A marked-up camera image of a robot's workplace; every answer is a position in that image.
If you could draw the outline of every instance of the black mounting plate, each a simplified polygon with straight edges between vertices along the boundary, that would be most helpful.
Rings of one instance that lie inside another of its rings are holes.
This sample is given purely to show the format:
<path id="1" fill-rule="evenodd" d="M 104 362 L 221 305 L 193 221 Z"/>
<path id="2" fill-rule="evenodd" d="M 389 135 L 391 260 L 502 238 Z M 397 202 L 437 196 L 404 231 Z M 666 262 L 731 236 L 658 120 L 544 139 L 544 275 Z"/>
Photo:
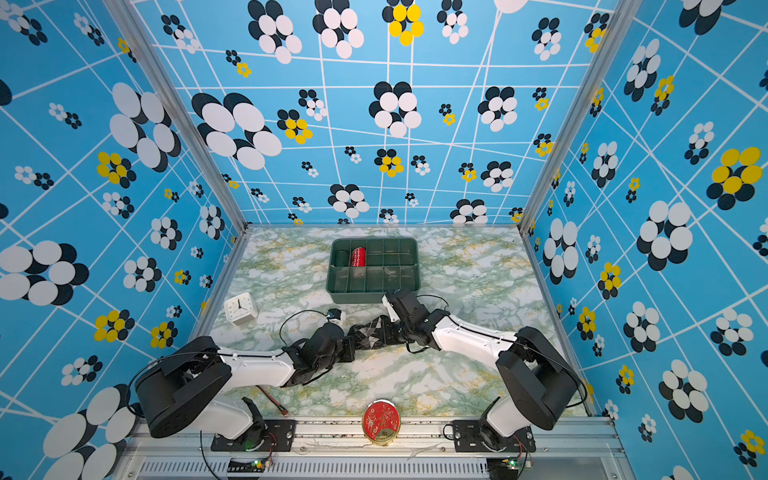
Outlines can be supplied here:
<path id="1" fill-rule="evenodd" d="M 290 452 L 291 445 L 293 445 L 293 434 L 296 432 L 296 420 L 264 419 L 264 422 L 266 423 L 266 433 L 275 435 L 277 444 L 272 445 L 269 436 L 265 433 L 264 441 L 252 452 L 268 452 L 270 446 L 273 452 Z M 245 452 L 243 444 L 233 442 L 221 435 L 214 436 L 210 450 L 212 452 Z"/>
<path id="2" fill-rule="evenodd" d="M 514 438 L 511 439 L 511 443 L 507 445 L 504 450 L 496 451 L 491 450 L 482 441 L 480 436 L 480 425 L 477 420 L 454 420 L 451 424 L 453 427 L 454 438 L 453 446 L 457 452 L 504 452 L 504 453 L 520 453 L 520 444 Z M 514 434 L 520 442 L 522 442 L 523 452 L 526 450 L 530 453 L 536 451 L 536 440 L 533 438 L 533 432 L 531 427 L 524 427 L 519 429 Z"/>

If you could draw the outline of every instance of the green storage box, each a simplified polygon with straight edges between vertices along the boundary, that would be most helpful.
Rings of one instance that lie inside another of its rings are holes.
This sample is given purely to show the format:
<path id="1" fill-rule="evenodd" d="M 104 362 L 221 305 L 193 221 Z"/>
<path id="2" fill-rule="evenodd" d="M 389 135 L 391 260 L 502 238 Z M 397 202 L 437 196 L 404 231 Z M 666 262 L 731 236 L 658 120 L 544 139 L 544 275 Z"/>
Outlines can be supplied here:
<path id="1" fill-rule="evenodd" d="M 349 266 L 357 247 L 366 249 L 366 266 Z M 405 237 L 345 238 L 334 240 L 326 290 L 334 303 L 380 303 L 387 290 L 418 292 L 419 249 Z"/>

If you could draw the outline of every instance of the clock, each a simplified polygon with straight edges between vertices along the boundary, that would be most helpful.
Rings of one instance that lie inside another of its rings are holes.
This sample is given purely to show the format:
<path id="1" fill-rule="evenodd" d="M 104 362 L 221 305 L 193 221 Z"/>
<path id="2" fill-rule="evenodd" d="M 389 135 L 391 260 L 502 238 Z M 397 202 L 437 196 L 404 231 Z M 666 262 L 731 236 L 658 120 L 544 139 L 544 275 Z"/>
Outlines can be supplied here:
<path id="1" fill-rule="evenodd" d="M 243 325 L 259 316 L 259 310 L 248 292 L 226 300 L 224 313 L 227 315 L 227 320 L 234 325 Z"/>

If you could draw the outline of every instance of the marble tabletop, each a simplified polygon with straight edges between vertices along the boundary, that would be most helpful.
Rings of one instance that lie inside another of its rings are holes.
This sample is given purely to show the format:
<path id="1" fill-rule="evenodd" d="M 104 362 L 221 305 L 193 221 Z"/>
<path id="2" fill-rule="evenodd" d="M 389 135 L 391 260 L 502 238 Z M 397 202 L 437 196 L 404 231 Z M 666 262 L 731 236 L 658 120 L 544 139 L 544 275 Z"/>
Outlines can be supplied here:
<path id="1" fill-rule="evenodd" d="M 228 322 L 223 310 L 210 335 L 220 346 L 270 350 L 282 346 L 280 324 L 305 309 L 326 312 L 337 307 L 326 292 L 331 243 L 345 237 L 413 237 L 419 243 L 421 290 L 445 298 L 448 309 L 470 323 L 516 331 L 533 326 L 562 351 L 520 234 L 510 227 L 282 227 L 256 228 L 230 285 L 227 298 L 250 292 L 259 316 L 241 326 Z M 429 308 L 444 308 L 431 297 Z M 386 309 L 379 304 L 338 305 L 346 312 L 347 331 Z M 283 328 L 288 343 L 311 336 L 325 322 L 317 313 L 302 313 Z M 478 416 L 507 391 L 498 371 L 451 352 L 426 350 L 413 355 L 402 346 L 358 351 L 308 386 L 267 387 L 290 415 L 361 416 L 368 404 L 388 399 L 403 416 Z M 256 387 L 230 390 L 247 396 L 263 415 L 276 415 Z M 583 408 L 565 415 L 583 416 Z"/>

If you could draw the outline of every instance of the blue patterned wallpaper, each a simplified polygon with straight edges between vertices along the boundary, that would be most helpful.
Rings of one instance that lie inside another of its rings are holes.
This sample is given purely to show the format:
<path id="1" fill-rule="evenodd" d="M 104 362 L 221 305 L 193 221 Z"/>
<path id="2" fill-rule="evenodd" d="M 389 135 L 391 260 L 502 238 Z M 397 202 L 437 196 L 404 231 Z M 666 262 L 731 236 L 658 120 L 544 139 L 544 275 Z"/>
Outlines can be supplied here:
<path id="1" fill-rule="evenodd" d="M 645 0 L 523 233 L 637 478 L 768 478 L 767 26 Z"/>
<path id="2" fill-rule="evenodd" d="M 0 478 L 103 478 L 237 233 L 101 2 L 0 20 Z"/>
<path id="3" fill-rule="evenodd" d="M 616 3 L 132 5 L 249 221 L 510 224 Z"/>

